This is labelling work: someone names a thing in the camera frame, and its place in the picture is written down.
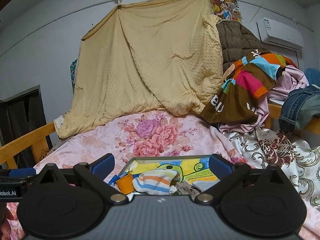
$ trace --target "wooden bed frame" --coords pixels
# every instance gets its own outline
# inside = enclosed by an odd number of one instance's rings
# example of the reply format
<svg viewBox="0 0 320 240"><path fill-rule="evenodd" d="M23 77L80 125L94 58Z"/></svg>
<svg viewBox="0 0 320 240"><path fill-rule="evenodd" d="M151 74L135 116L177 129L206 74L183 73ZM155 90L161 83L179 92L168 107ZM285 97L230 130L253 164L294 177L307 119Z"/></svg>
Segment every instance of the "wooden bed frame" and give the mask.
<svg viewBox="0 0 320 240"><path fill-rule="evenodd" d="M269 104L269 117L265 121L265 127L272 128L272 119L278 119L281 113L281 106ZM314 116L309 124L304 128L312 133L320 135L320 117ZM54 124L46 124L30 133L27 133L18 139L0 147L0 164L6 163L9 169L16 169L17 164L14 156L22 150L31 146L33 157L38 163L43 157L42 151L49 151L46 136L55 132Z"/></svg>

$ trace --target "green chameleon drawing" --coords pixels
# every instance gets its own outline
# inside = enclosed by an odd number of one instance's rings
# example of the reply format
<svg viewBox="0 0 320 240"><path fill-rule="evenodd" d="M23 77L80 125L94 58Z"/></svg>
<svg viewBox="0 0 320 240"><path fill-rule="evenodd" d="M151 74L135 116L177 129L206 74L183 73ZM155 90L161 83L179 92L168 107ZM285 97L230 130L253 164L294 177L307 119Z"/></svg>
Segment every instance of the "green chameleon drawing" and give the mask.
<svg viewBox="0 0 320 240"><path fill-rule="evenodd" d="M202 170L204 167L203 163L197 163L194 166L195 172L190 173L188 175L183 175L182 168L178 165L173 165L173 164L162 164L157 169L167 169L167 170L175 170L179 172L180 174L180 181L182 182L183 180L190 180L190 179L197 179L197 178L203 178L203 177L208 177L214 175L209 168Z"/></svg>

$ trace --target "orange plastic object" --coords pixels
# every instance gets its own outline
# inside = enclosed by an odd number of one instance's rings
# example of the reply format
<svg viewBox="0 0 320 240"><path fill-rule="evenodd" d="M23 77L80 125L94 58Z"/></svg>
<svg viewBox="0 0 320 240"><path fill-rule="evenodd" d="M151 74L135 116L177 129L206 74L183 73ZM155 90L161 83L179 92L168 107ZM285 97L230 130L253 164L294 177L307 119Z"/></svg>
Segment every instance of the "orange plastic object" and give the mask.
<svg viewBox="0 0 320 240"><path fill-rule="evenodd" d="M135 191L132 185L132 181L133 181L132 174L125 175L124 177L116 181L116 184L118 185L118 188L122 194L127 195Z"/></svg>

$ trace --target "beige blanket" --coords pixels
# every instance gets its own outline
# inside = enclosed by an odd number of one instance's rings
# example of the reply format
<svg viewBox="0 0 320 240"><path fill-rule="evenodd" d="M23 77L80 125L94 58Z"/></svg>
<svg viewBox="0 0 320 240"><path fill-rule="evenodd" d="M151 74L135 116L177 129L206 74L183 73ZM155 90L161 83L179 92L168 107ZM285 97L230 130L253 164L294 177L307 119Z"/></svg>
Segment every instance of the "beige blanket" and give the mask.
<svg viewBox="0 0 320 240"><path fill-rule="evenodd" d="M82 39L59 137L152 109L199 114L222 77L219 18L211 6L210 0L154 0L115 7Z"/></svg>

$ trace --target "pink floral bedsheet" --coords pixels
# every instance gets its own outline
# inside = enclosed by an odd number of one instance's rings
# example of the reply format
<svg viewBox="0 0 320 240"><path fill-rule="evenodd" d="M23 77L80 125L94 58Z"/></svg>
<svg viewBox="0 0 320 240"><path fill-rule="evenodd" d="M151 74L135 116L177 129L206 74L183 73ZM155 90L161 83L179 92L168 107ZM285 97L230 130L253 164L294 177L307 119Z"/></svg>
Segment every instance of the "pink floral bedsheet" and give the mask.
<svg viewBox="0 0 320 240"><path fill-rule="evenodd" d="M240 155L232 143L214 127L194 115L175 117L163 111L131 114L119 117L96 129L78 134L39 162L39 172L47 163L56 163L59 168L71 168L79 162L92 163L106 153L115 157L115 168L106 177L108 182L118 174L132 157L182 156L219 153L233 163L247 160ZM15 220L9 221L11 240L20 240L23 230L19 225L17 203L8 208ZM306 227L300 232L304 239L315 240L320 235L315 228L320 221L319 212L308 207Z"/></svg>

